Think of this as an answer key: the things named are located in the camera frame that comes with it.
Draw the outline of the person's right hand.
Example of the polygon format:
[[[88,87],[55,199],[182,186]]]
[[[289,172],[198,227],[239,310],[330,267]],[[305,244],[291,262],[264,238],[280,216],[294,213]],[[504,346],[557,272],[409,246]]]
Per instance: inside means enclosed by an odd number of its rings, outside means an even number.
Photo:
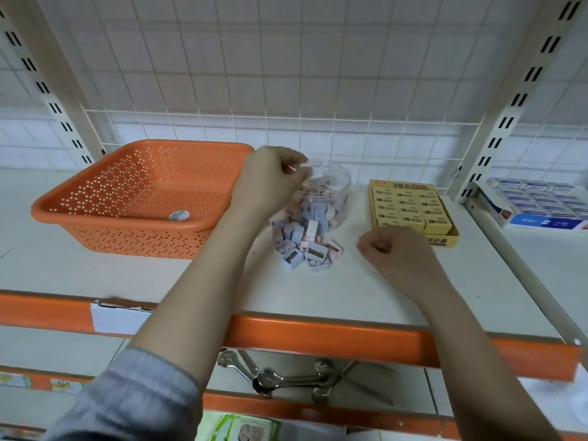
[[[428,303],[454,288],[427,238],[406,226],[372,230],[393,230],[392,260],[388,267],[374,267],[395,290],[416,304]]]

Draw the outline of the orange perforated plastic basket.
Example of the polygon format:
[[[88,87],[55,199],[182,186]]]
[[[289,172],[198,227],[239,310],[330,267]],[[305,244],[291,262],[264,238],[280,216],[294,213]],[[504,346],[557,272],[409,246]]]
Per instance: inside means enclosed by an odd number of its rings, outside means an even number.
[[[42,195],[31,216],[62,227],[90,251],[194,259],[253,151],[244,143],[135,141]],[[170,221],[176,210],[190,218]]]

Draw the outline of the cream slotted shelf upright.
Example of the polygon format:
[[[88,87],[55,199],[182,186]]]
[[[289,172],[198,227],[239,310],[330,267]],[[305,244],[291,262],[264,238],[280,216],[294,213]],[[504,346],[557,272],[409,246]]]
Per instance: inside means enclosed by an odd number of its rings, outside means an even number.
[[[106,151],[58,0],[0,0],[0,168],[78,171]]]
[[[463,204],[488,177],[491,163],[528,108],[541,79],[577,23],[588,0],[543,0],[537,14],[496,83],[496,95],[481,124],[466,138],[465,153],[451,176],[446,195]]]

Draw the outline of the clear plastic jar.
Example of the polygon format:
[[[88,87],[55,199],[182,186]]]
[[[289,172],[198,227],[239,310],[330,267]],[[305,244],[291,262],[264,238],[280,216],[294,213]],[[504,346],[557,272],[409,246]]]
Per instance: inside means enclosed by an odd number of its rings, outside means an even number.
[[[318,222],[318,233],[339,227],[346,218],[346,207],[351,187],[351,176],[338,163],[310,159],[300,168],[309,168],[310,175],[284,207],[290,221],[307,225]]]

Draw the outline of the green white package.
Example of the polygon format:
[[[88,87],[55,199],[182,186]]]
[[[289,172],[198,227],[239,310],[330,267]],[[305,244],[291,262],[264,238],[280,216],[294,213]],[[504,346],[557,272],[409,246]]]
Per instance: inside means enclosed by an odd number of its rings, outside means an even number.
[[[195,441],[279,441],[281,428],[272,419],[206,410]]]

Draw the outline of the pile of pastel pencil sharpeners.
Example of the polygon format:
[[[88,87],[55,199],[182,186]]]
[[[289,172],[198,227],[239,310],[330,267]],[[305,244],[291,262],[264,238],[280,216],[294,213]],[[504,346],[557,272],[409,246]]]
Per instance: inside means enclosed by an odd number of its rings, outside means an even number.
[[[270,228],[273,247],[285,269],[291,271],[301,264],[305,264],[311,272],[329,269],[343,253],[342,248],[327,236],[333,230],[318,233],[318,222],[314,220],[307,222],[307,225],[290,221],[284,207],[270,221]]]

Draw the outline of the person's right forearm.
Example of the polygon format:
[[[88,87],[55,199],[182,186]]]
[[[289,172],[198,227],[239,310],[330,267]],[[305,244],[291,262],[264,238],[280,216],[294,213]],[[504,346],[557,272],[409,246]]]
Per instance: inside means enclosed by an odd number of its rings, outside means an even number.
[[[410,292],[434,335],[462,441],[562,441],[449,282]]]

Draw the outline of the person's left hand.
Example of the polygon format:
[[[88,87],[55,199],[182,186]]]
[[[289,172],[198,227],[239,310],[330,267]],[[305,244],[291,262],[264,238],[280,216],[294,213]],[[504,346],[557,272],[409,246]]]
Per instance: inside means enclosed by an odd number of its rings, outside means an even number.
[[[252,222],[268,221],[290,201],[308,175],[277,175],[276,149],[263,146],[246,156],[232,193],[230,211]]]

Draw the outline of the gray knit sleeve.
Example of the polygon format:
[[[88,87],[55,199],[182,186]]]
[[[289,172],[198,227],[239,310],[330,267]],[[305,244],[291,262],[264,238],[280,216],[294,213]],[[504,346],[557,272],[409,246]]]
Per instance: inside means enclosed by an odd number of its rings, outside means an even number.
[[[187,371],[126,348],[42,441],[195,441],[202,415],[202,390]]]

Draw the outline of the white plastic bag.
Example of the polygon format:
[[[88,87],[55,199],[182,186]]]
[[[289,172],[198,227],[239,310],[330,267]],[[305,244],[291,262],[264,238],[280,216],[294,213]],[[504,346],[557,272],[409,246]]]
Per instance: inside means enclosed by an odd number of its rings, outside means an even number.
[[[529,396],[558,430],[588,435],[588,372],[574,382],[519,378]]]

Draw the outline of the orange shelf edge strip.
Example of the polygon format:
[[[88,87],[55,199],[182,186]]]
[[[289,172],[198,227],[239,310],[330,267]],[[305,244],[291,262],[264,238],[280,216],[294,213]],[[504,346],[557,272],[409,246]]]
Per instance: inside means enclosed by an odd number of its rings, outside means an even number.
[[[99,299],[0,289],[0,325],[99,334],[93,331],[90,314],[90,305],[95,300],[157,307],[157,303],[120,297]],[[557,339],[493,334],[491,340],[511,370],[522,377],[572,381],[577,366],[584,360],[583,348]],[[406,325],[238,313],[231,318],[224,345],[423,368],[440,367],[432,333]]]

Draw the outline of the person's left forearm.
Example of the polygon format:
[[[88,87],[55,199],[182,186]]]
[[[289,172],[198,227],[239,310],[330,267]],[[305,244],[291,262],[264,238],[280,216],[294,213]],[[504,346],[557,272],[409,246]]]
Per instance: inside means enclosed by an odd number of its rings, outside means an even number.
[[[224,344],[246,259],[281,206],[231,204],[130,345],[169,361],[206,389]]]

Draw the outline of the white paper label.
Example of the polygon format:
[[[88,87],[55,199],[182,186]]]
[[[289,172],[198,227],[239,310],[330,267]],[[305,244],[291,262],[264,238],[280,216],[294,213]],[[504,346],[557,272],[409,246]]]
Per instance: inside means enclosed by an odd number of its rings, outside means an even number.
[[[153,306],[95,300],[90,305],[94,333],[134,336],[154,312]]]

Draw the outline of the colourful price label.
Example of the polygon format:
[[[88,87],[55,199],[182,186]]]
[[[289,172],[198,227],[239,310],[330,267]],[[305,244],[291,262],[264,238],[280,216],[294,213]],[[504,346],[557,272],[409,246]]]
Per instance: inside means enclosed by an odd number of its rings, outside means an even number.
[[[51,385],[51,392],[72,395],[78,395],[81,393],[84,386],[88,384],[88,382],[63,378],[50,378],[49,383]]]
[[[28,375],[0,371],[0,386],[31,388],[32,382]]]

